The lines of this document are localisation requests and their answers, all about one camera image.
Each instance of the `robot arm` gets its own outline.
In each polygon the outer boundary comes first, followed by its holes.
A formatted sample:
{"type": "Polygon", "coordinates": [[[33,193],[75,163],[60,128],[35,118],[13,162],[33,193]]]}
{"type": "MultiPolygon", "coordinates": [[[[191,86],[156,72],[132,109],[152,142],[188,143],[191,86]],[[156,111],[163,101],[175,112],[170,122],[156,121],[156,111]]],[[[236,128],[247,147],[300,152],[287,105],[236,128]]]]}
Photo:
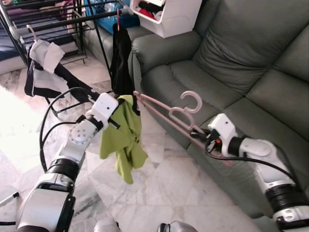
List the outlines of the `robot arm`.
{"type": "Polygon", "coordinates": [[[118,101],[102,93],[80,123],[68,132],[57,152],[17,212],[18,231],[67,232],[74,212],[75,181],[83,165],[85,150],[99,130],[105,130],[118,101]]]}
{"type": "MultiPolygon", "coordinates": [[[[208,125],[208,145],[213,149],[215,141],[221,141],[224,157],[251,158],[268,162],[289,172],[277,156],[276,147],[266,140],[239,138],[235,126],[225,114],[219,114],[208,125]]],[[[298,189],[295,181],[283,172],[261,163],[249,162],[254,169],[261,191],[274,211],[273,219],[278,228],[288,232],[309,231],[309,202],[298,189]]]]}

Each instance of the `plastic hanger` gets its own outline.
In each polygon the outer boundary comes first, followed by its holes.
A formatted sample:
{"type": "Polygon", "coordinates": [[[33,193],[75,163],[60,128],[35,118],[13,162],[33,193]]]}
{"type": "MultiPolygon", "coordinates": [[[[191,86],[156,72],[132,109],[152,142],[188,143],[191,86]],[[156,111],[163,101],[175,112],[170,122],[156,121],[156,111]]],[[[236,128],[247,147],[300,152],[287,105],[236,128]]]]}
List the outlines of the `plastic hanger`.
{"type": "Polygon", "coordinates": [[[38,41],[38,37],[37,35],[35,34],[32,26],[30,24],[27,24],[26,27],[31,31],[32,35],[33,35],[33,38],[34,38],[34,41],[37,42],[38,41]]]}
{"type": "Polygon", "coordinates": [[[120,31],[120,13],[119,13],[119,8],[117,9],[117,26],[118,26],[118,31],[120,31]]]}
{"type": "Polygon", "coordinates": [[[204,131],[195,124],[194,122],[194,118],[191,114],[195,114],[197,113],[203,104],[203,101],[201,99],[201,97],[193,92],[193,91],[186,91],[181,95],[181,99],[185,98],[186,96],[192,96],[193,98],[196,99],[197,101],[197,106],[195,109],[191,109],[189,107],[185,107],[185,108],[180,108],[180,107],[169,107],[167,105],[165,105],[164,103],[149,97],[145,94],[140,94],[137,91],[133,92],[133,95],[136,96],[137,100],[139,100],[147,109],[151,110],[152,112],[154,112],[156,115],[158,115],[161,119],[163,119],[165,122],[169,123],[171,126],[173,126],[175,129],[177,129],[180,133],[182,133],[184,136],[186,136],[187,138],[189,138],[192,142],[194,142],[195,144],[197,144],[199,147],[201,148],[205,148],[205,145],[200,141],[197,140],[195,138],[192,138],[190,135],[189,130],[191,131],[192,129],[195,129],[197,132],[204,134],[204,131]],[[147,101],[150,101],[164,109],[166,109],[169,112],[169,117],[173,120],[170,120],[169,118],[165,117],[163,114],[161,114],[160,112],[158,112],[154,107],[152,107],[147,101]],[[175,112],[180,112],[183,115],[185,115],[187,117],[187,119],[190,122],[190,125],[186,124],[185,122],[181,121],[179,118],[177,118],[174,113],[175,112]]]}

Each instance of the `green sofa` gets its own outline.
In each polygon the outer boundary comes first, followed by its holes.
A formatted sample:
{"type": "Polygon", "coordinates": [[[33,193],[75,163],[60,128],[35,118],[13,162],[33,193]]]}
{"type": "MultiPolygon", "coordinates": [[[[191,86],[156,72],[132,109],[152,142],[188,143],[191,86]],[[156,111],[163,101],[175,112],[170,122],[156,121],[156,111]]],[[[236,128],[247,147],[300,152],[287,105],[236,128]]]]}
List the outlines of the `green sofa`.
{"type": "MultiPolygon", "coordinates": [[[[193,108],[194,100],[180,95],[197,92],[203,99],[194,115],[198,125],[206,128],[224,112],[239,131],[277,144],[308,196],[308,8],[308,0],[208,0],[192,32],[133,41],[129,63],[135,88],[167,105],[193,108]]],[[[276,231],[248,164],[227,167],[155,118],[262,231],[276,231]]]]}

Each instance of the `green shirt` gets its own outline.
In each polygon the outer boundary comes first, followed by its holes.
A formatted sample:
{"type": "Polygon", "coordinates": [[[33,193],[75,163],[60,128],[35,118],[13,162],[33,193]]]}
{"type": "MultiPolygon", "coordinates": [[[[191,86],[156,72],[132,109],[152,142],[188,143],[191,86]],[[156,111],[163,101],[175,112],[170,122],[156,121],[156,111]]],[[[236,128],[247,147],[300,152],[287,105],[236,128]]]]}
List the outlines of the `green shirt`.
{"type": "Polygon", "coordinates": [[[106,159],[109,154],[116,152],[116,171],[125,182],[133,184],[132,169],[142,167],[148,156],[141,147],[141,120],[133,110],[133,97],[123,95],[118,99],[123,99],[124,102],[111,118],[120,128],[116,129],[110,125],[103,131],[100,157],[106,159]]]}

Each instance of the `white cloth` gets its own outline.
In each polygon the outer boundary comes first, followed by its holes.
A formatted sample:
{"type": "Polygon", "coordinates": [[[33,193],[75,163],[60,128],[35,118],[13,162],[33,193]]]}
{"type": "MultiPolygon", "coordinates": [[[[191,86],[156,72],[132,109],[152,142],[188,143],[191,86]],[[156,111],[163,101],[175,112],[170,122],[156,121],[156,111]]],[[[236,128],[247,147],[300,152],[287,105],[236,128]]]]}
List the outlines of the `white cloth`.
{"type": "Polygon", "coordinates": [[[54,44],[44,40],[36,41],[30,50],[30,58],[38,62],[44,70],[54,73],[65,52],[54,44]]]}
{"type": "MultiPolygon", "coordinates": [[[[32,93],[34,87],[48,88],[61,93],[69,89],[68,82],[54,73],[55,68],[64,54],[65,52],[54,43],[38,40],[33,44],[29,56],[31,59],[39,63],[43,67],[43,70],[34,70],[32,93]]],[[[64,97],[69,102],[71,101],[71,95],[69,93],[64,97]]]]}

